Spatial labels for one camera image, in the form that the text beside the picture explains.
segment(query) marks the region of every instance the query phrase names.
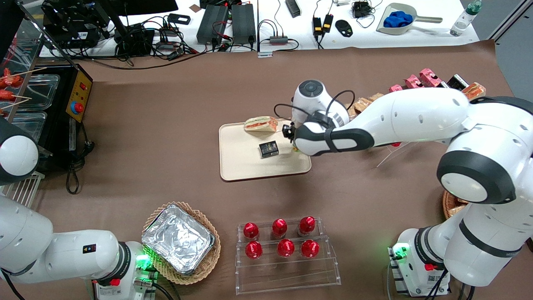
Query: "wicker basket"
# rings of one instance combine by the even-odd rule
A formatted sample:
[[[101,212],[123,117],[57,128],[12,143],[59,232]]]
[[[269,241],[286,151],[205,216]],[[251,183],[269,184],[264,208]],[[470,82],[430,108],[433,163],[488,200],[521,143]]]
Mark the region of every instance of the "wicker basket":
[[[442,194],[442,209],[444,210],[444,215],[447,219],[451,217],[451,214],[449,212],[450,209],[462,205],[466,205],[466,203],[459,202],[459,198],[453,196],[448,191],[444,190],[444,193]]]
[[[144,246],[144,250],[150,256],[150,260],[152,261],[152,264],[157,269],[157,271],[159,271],[159,273],[163,275],[166,279],[179,285],[191,285],[206,278],[209,273],[211,273],[211,271],[215,268],[216,262],[219,260],[220,257],[220,237],[219,234],[216,232],[215,227],[213,227],[207,217],[199,210],[193,210],[189,206],[189,204],[185,202],[169,202],[155,210],[154,213],[150,215],[150,217],[146,221],[143,232],[146,230],[146,228],[148,228],[152,221],[154,221],[154,219],[159,215],[159,213],[162,212],[170,204],[175,204],[176,206],[183,209],[186,213],[190,214],[191,217],[193,217],[196,221],[204,225],[207,230],[209,230],[215,236],[215,244],[213,245],[213,248],[209,251],[209,253],[207,253],[204,259],[202,259],[194,273],[190,276],[183,276],[177,273],[170,263],[160,258],[155,252],[153,252],[148,247]]]

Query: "robotic arm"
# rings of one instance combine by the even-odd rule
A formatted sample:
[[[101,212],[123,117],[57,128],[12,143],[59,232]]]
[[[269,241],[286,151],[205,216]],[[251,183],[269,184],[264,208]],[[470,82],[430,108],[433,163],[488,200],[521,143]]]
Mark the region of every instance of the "robotic arm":
[[[533,105],[512,97],[471,104],[457,90],[412,89],[377,99],[349,122],[342,104],[327,110],[332,101],[320,81],[298,86],[293,125],[283,132],[301,152],[408,141],[448,145],[437,178],[470,204],[442,224],[401,233],[392,256],[410,295],[428,295],[444,270],[468,285],[490,284],[533,235]],[[448,282],[443,277],[437,295],[447,294]]]

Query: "brown table surface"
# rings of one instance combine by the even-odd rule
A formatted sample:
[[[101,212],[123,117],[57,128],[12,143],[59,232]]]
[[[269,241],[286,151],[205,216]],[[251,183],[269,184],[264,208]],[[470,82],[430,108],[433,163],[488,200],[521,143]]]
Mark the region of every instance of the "brown table surface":
[[[136,66],[160,63],[135,60]],[[96,142],[79,172],[83,188],[72,196],[64,188],[66,175],[50,175],[34,209],[52,221],[56,232],[102,229],[122,241],[140,241],[142,226],[161,204],[189,202],[216,227],[222,252],[205,280],[179,288],[183,300],[386,299],[387,246],[407,228],[443,221],[443,188],[435,175],[446,150],[442,145],[418,144],[379,168],[384,148],[314,157],[304,175],[227,183],[219,170],[221,125],[272,115],[274,104],[289,103],[298,84],[309,78],[322,80],[330,94],[353,89],[365,97],[386,93],[410,74],[431,68],[443,78],[459,73],[480,82],[489,96],[511,95],[492,41],[277,52],[267,59],[256,53],[215,53],[143,71],[82,65],[95,79],[85,125]],[[236,226],[305,215],[324,220],[342,285],[237,297]],[[524,247],[490,286],[476,290],[474,299],[531,299],[532,279],[533,253]],[[17,287],[27,300],[89,298],[81,279]],[[458,287],[454,281],[453,294],[441,298],[455,299]],[[5,282],[0,295],[15,299]],[[403,298],[394,292],[393,297]]]

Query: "red knob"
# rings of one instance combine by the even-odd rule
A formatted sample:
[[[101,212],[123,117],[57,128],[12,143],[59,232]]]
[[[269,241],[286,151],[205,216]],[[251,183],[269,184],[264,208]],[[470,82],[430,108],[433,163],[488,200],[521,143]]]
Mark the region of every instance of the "red knob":
[[[272,235],[276,239],[281,239],[287,232],[287,222],[283,219],[277,219],[272,223]]]
[[[263,254],[263,247],[258,242],[251,241],[246,245],[245,253],[251,259],[258,259]]]
[[[298,234],[300,236],[309,235],[314,230],[314,218],[309,216],[300,220],[298,225]]]
[[[118,287],[120,285],[120,279],[113,278],[111,281],[109,281],[109,284],[113,287]]]
[[[254,223],[246,223],[243,228],[243,233],[247,239],[256,239],[259,237],[259,227]]]
[[[76,111],[76,113],[81,113],[83,111],[83,104],[81,103],[74,104],[74,110]]]
[[[278,243],[278,255],[289,257],[294,253],[294,243],[291,240],[283,239]]]
[[[313,240],[306,240],[302,244],[302,248],[300,249],[302,252],[302,255],[305,257],[315,257],[318,254],[318,250],[320,249],[320,246],[317,242]]]

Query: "green led light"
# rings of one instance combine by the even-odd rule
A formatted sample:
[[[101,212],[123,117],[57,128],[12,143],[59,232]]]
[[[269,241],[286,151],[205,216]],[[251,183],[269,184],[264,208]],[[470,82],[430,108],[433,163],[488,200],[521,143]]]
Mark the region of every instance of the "green led light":
[[[150,261],[150,256],[148,256],[148,254],[138,255],[135,260],[137,268],[143,270],[146,270],[152,265],[152,262]]]

